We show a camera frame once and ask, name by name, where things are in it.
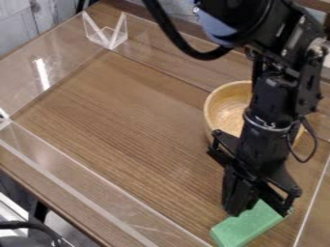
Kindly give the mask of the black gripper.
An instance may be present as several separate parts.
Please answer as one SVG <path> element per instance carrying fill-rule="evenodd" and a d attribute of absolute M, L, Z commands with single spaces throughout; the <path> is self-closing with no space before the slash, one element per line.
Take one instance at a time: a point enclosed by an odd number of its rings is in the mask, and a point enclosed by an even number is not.
<path fill-rule="evenodd" d="M 286 216 L 302 189 L 291 178 L 284 162 L 300 125 L 294 123 L 282 132 L 267 131 L 246 124 L 239 137 L 211 131 L 207 154 L 224 169 L 222 206 L 231 216 L 239 216 L 263 200 Z"/>

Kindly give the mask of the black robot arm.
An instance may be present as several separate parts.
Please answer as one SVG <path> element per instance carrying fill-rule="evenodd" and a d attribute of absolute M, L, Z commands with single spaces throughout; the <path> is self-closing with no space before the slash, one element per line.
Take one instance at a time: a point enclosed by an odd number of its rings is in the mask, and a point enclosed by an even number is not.
<path fill-rule="evenodd" d="M 284 168 L 300 127 L 322 99 L 324 32 L 291 0 L 195 0 L 202 27 L 223 50 L 247 49 L 251 99 L 239 136 L 215 129 L 208 155 L 224 167 L 222 205 L 232 216 L 264 200 L 284 215 L 302 189 Z"/>

